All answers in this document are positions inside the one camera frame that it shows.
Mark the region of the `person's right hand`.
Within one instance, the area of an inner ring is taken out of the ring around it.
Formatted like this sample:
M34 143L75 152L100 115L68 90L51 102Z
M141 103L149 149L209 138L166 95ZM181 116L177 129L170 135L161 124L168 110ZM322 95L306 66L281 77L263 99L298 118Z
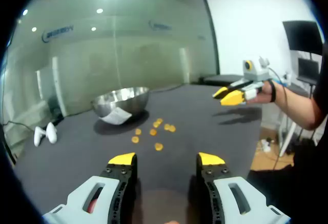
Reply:
M257 92L256 96L247 101L247 104L268 104L274 103L277 97L277 83L273 80L266 80Z

